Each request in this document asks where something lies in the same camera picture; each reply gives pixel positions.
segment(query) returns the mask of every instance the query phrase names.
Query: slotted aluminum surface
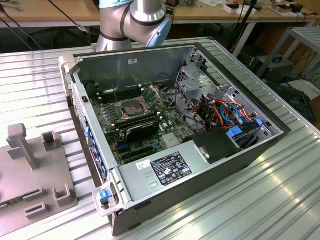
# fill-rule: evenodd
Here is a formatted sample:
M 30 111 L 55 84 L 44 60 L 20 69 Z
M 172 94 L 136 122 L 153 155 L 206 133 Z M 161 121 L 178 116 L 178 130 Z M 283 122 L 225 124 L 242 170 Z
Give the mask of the slotted aluminum surface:
M 320 53 L 320 27 L 294 27 L 289 34 Z
M 190 38 L 165 45 L 194 42 L 220 60 L 292 132 L 248 168 L 114 239 L 319 239 L 319 131 L 217 42 Z M 23 122 L 29 138 L 48 130 L 60 133 L 79 199 L 74 208 L 8 234 L 5 240 L 113 238 L 108 218 L 97 214 L 91 198 L 94 182 L 58 68 L 59 56 L 91 51 L 84 47 L 0 55 L 1 145 L 12 123 Z M 218 71 L 208 71 L 224 83 Z

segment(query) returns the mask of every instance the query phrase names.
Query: gray robot arm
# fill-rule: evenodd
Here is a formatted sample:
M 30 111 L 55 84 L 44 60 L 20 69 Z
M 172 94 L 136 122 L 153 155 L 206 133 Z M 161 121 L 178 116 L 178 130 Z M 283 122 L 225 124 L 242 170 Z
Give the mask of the gray robot arm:
M 130 39 L 147 47 L 161 45 L 171 28 L 161 0 L 100 0 L 97 52 L 130 49 Z

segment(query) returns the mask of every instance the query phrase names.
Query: power supply label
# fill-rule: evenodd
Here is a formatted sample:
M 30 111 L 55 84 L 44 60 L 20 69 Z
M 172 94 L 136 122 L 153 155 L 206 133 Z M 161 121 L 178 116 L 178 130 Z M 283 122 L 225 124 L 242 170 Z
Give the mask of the power supply label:
M 180 152 L 175 152 L 158 160 L 152 161 L 151 166 L 163 186 L 174 183 L 192 174 Z

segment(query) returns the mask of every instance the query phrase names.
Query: wooden table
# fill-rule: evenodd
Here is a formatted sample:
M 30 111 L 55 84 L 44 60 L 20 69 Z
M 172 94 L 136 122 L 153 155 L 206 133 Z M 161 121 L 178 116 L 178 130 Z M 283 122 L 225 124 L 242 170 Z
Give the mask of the wooden table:
M 19 0 L 24 12 L 15 9 L 5 8 L 7 13 L 15 19 L 24 28 L 37 27 L 69 27 L 73 23 L 59 12 L 47 0 Z M 74 21 L 83 26 L 98 26 L 100 24 L 100 13 L 92 0 L 53 0 L 67 15 Z M 257 11 L 248 19 L 246 27 L 241 39 L 239 40 L 233 55 L 238 56 L 241 49 L 245 45 L 248 37 L 253 31 L 257 23 L 294 23 L 306 22 L 307 26 L 312 26 L 319 16 L 308 15 L 304 17 L 282 17 L 269 9 L 271 5 L 262 5 L 263 9 Z M 8 18 L 4 14 L 0 14 L 4 20 Z M 174 24 L 225 24 L 238 22 L 239 15 L 230 14 L 218 5 L 211 7 L 200 1 L 195 7 L 177 6 L 174 9 Z M 6 27 L 2 22 L 0 28 Z
M 24 11 L 5 7 L 5 11 L 24 28 L 70 27 L 74 24 L 47 0 L 18 0 Z M 92 0 L 52 0 L 74 21 L 83 26 L 99 26 L 100 13 Z M 0 13 L 0 18 L 9 21 Z

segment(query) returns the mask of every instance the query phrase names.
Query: white box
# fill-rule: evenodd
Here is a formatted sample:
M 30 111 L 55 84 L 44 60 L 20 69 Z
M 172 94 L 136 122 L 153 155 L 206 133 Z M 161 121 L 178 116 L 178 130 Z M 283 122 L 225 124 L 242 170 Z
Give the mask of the white box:
M 228 5 L 224 5 L 223 7 L 223 10 L 225 10 L 226 12 L 230 13 L 230 14 L 235 14 L 237 12 L 239 8 L 236 8 L 236 9 L 233 9 L 233 8 L 230 8 Z

